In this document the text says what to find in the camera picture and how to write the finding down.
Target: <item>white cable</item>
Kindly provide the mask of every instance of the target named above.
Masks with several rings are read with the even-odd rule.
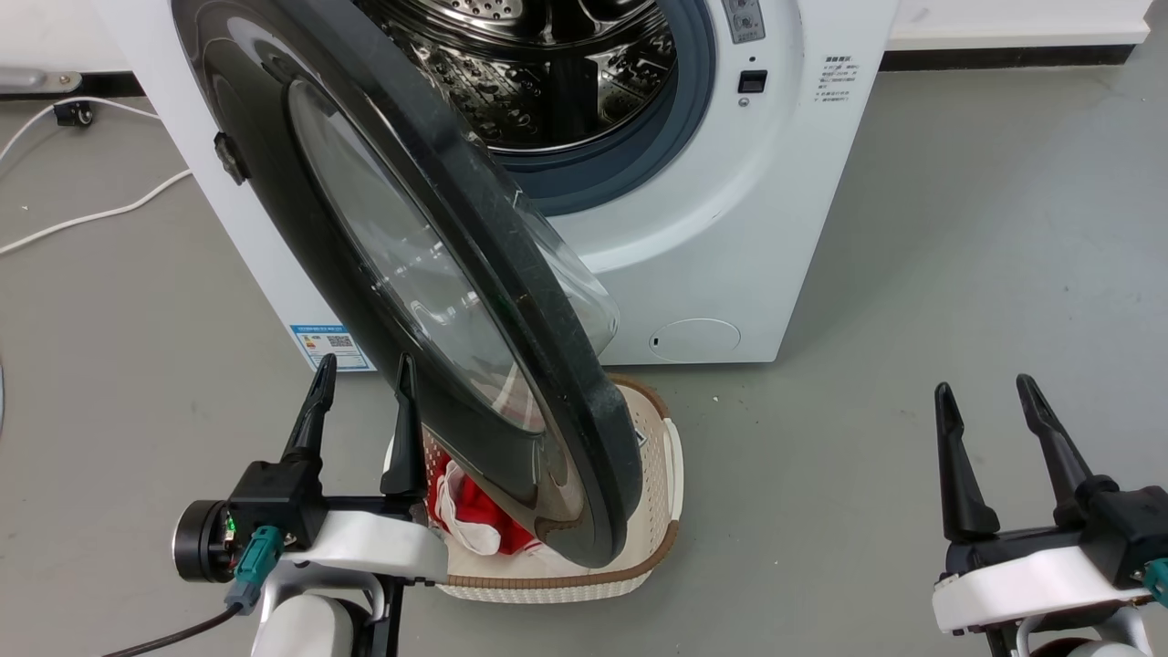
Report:
[[[25,125],[20,126],[20,130],[16,131],[16,134],[13,134],[12,139],[9,139],[7,144],[5,144],[4,150],[0,151],[0,161],[4,161],[5,155],[7,155],[8,151],[12,150],[13,144],[15,144],[16,140],[20,139],[20,137],[25,132],[27,132],[28,129],[32,127],[32,125],[34,123],[37,122],[37,119],[40,119],[41,117],[44,117],[46,115],[50,113],[53,111],[53,108],[55,108],[56,105],[60,105],[61,103],[75,103],[77,101],[89,101],[90,103],[99,103],[102,105],[110,105],[111,108],[118,108],[118,109],[125,110],[127,112],[133,112],[135,115],[141,115],[144,117],[150,117],[150,118],[153,118],[153,119],[159,119],[158,115],[153,115],[153,113],[147,112],[145,110],[139,110],[138,108],[131,108],[130,105],[123,105],[121,103],[114,103],[113,101],[106,101],[105,98],[95,98],[93,96],[76,96],[76,97],[72,97],[72,98],[65,98],[64,101],[61,101],[60,103],[54,103],[54,104],[49,105],[48,108],[44,108],[43,110],[36,112],[35,115],[33,115],[33,118],[30,118],[27,122],[25,122]],[[8,254],[8,253],[12,253],[12,251],[15,251],[16,249],[19,249],[21,247],[25,247],[27,244],[30,244],[30,243],[40,240],[41,237],[47,237],[49,235],[53,235],[54,233],[57,233],[58,230],[64,230],[65,228],[72,228],[74,226],[79,226],[82,223],[88,223],[90,221],[96,221],[98,219],[105,219],[107,216],[113,216],[113,215],[117,215],[117,214],[124,214],[124,213],[127,213],[127,212],[131,212],[131,210],[135,210],[135,209],[142,207],[144,205],[146,205],[147,202],[150,202],[150,200],[153,199],[154,196],[158,196],[159,194],[161,194],[167,187],[174,185],[175,182],[182,180],[183,178],[186,178],[188,175],[190,175],[190,170],[189,168],[186,170],[186,171],[183,171],[183,172],[180,172],[180,173],[176,173],[176,174],[172,175],[166,182],[159,185],[153,191],[151,191],[150,194],[146,194],[145,196],[142,196],[141,199],[138,199],[137,201],[130,203],[128,206],[123,206],[120,208],[114,208],[112,210],[105,210],[105,212],[99,212],[97,214],[90,214],[90,215],[81,216],[81,217],[72,219],[72,220],[65,221],[63,223],[58,223],[56,226],[46,228],[44,230],[41,230],[40,233],[34,233],[33,235],[29,235],[28,237],[25,237],[23,240],[18,240],[16,242],[13,242],[12,244],[8,244],[7,247],[0,248],[0,256],[2,256],[5,254]]]

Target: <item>laundry basket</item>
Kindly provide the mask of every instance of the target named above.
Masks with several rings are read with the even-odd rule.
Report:
[[[537,559],[482,556],[447,535],[450,578],[438,588],[480,602],[548,604],[625,595],[653,574],[677,538],[684,487],[681,442],[665,402],[652,388],[627,376],[611,379],[638,430],[642,472],[641,500],[628,519],[625,548],[617,559],[586,574],[555,576]],[[430,440],[425,449],[426,475],[433,480],[442,450]]]

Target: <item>concrete floor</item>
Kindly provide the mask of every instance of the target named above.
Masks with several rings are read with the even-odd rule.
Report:
[[[930,608],[938,381],[1007,527],[1052,507],[1017,372],[1097,471],[1168,484],[1164,8],[1122,68],[880,76],[778,362],[638,372],[689,465],[665,565],[570,607],[410,592],[403,655],[985,655]],[[39,106],[0,104],[0,139]],[[0,166],[0,243],[182,167],[146,119],[44,122]],[[195,184],[0,257],[0,651],[104,652],[216,614],[222,587],[174,574],[174,520],[274,456],[310,372]],[[326,491],[375,492],[388,387],[338,388]],[[243,655],[253,630],[166,655]]]

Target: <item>washing machine door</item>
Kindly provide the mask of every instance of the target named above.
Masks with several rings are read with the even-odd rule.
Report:
[[[536,538],[609,563],[641,470],[596,278],[352,4],[172,8],[224,168],[377,368],[413,358],[427,435]]]

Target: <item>blue and white sticker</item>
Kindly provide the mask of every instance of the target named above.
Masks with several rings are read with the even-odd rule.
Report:
[[[325,354],[336,355],[336,368],[346,372],[370,371],[369,359],[353,340],[353,336],[340,324],[294,324],[292,336],[308,357],[313,367],[320,365]]]

